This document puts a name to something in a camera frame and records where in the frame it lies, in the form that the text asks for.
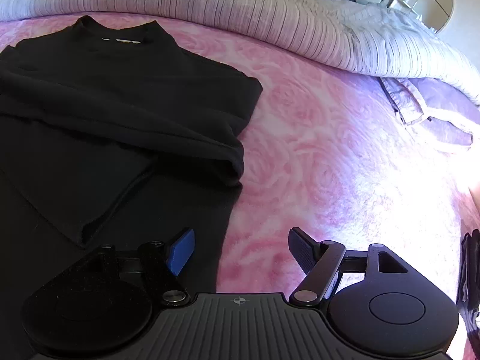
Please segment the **black sweater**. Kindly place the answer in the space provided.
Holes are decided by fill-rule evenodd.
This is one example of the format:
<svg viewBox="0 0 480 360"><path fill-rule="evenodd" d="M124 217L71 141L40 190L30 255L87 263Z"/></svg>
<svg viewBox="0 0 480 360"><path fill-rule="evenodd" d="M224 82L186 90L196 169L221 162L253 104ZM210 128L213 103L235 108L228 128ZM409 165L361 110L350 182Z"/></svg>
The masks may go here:
<svg viewBox="0 0 480 360"><path fill-rule="evenodd" d="M216 290L242 190L256 78L179 47L156 22L89 16L1 52L1 357L28 359L24 300L101 245L193 230L192 293Z"/></svg>

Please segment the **pink rose bedsheet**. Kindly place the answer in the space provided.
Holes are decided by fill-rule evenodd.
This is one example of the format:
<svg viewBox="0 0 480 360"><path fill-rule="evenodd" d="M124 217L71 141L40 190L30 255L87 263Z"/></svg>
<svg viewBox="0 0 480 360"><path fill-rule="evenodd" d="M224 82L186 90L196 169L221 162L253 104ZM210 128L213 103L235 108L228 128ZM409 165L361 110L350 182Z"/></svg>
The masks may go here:
<svg viewBox="0 0 480 360"><path fill-rule="evenodd" d="M455 300L460 239L479 227L468 187L469 167L479 175L472 151L455 147L444 154L428 130L406 129L377 78L184 20L88 15L111 29L155 20L180 47L256 77L264 88L241 135L243 189L223 244L218 290L289 293L301 270L288 252L287 233L299 226L349 249L385 243ZM4 177L1 359L28 359L32 350L19 321L24 298L84 250L58 234ZM140 230L146 236L186 225L186 214L167 214L160 186L148 181L124 197L102 235Z"/></svg>

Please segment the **lilac crumpled garment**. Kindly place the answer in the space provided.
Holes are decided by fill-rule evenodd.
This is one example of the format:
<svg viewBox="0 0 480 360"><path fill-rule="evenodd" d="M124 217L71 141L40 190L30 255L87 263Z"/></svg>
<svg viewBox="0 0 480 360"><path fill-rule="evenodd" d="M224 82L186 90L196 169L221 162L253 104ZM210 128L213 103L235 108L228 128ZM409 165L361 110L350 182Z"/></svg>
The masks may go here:
<svg viewBox="0 0 480 360"><path fill-rule="evenodd" d="M442 151L479 142L479 110L442 80L381 78L394 113L412 136Z"/></svg>

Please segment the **white striped quilt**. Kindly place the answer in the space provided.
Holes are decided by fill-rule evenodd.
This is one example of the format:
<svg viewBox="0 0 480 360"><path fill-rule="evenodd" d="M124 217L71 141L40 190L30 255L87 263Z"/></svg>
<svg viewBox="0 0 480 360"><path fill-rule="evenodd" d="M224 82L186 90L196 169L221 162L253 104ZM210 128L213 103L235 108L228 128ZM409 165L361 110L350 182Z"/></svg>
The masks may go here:
<svg viewBox="0 0 480 360"><path fill-rule="evenodd" d="M416 19L347 0L1 0L1 19L80 12L161 16L239 33L372 77L434 78L479 102L479 70Z"/></svg>

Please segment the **white round mirror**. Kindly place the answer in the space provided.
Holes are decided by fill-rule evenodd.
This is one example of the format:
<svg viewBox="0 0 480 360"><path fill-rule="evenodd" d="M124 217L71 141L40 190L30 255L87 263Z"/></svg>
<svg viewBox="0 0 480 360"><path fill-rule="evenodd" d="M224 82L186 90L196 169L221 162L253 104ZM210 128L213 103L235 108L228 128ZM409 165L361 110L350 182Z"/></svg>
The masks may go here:
<svg viewBox="0 0 480 360"><path fill-rule="evenodd" d="M416 18L434 33L441 31L452 15L453 0L416 0Z"/></svg>

